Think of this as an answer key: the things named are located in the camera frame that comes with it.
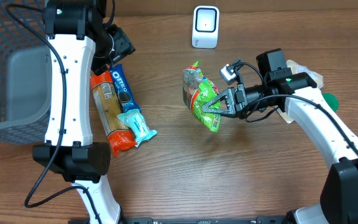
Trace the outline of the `green lid jar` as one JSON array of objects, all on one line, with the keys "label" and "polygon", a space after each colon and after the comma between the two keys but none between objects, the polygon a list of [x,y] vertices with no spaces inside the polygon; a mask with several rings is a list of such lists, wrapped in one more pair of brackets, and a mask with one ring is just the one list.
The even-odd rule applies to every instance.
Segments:
[{"label": "green lid jar", "polygon": [[339,109],[338,99],[333,94],[323,93],[323,98],[334,112],[336,112]]}]

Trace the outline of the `teal snack packet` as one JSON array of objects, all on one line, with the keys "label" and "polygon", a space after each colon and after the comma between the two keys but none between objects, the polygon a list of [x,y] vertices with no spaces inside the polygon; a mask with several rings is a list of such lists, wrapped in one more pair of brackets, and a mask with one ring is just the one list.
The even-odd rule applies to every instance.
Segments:
[{"label": "teal snack packet", "polygon": [[145,118],[138,109],[121,113],[117,115],[117,118],[135,134],[136,147],[139,147],[144,141],[151,140],[158,133],[147,126]]}]

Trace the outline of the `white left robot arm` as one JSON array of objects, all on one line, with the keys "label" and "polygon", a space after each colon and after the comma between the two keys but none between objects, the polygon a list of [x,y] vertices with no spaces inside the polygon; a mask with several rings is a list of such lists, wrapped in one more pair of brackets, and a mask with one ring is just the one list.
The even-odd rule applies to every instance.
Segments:
[{"label": "white left robot arm", "polygon": [[44,142],[33,147],[32,156],[80,194],[89,223],[126,222],[108,182],[110,147],[94,141],[89,114],[90,76],[134,50],[120,48],[127,37],[104,22],[113,16],[100,0],[49,1],[42,12],[52,65],[51,104]]}]

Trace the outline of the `red snack packet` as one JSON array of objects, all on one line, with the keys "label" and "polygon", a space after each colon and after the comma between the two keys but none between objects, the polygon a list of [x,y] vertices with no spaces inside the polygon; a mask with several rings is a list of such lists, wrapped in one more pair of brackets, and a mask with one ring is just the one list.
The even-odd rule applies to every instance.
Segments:
[{"label": "red snack packet", "polygon": [[119,151],[126,151],[137,143],[129,128],[117,118],[122,108],[110,72],[93,75],[89,84],[108,143],[113,155],[117,157]]}]

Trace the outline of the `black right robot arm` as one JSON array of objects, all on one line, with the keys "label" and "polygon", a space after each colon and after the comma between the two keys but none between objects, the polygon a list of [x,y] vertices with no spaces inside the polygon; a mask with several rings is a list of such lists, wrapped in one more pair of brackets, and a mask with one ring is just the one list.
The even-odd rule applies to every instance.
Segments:
[{"label": "black right robot arm", "polygon": [[283,51],[274,49],[256,58],[261,85],[246,88],[238,60],[220,74],[229,87],[203,106],[206,113],[247,119],[256,110],[281,110],[298,123],[322,155],[329,173],[319,202],[290,210],[274,223],[358,223],[358,137],[341,121],[307,72],[293,73]]}]

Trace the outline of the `green snack packet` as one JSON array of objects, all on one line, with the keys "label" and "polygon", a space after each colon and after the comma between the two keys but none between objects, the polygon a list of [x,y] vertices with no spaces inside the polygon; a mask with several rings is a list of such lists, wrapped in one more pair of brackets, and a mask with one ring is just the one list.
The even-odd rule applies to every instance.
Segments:
[{"label": "green snack packet", "polygon": [[183,101],[191,114],[210,131],[218,132],[221,116],[203,111],[203,106],[219,94],[217,86],[203,75],[197,60],[183,71]]}]

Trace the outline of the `blue Oreo cookie pack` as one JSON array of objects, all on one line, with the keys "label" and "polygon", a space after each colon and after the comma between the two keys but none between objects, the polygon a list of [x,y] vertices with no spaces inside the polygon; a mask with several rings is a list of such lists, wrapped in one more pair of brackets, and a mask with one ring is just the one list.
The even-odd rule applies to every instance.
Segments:
[{"label": "blue Oreo cookie pack", "polygon": [[111,67],[109,72],[123,112],[126,113],[133,109],[141,111],[140,106],[135,102],[131,88],[126,80],[122,64],[117,64]]}]

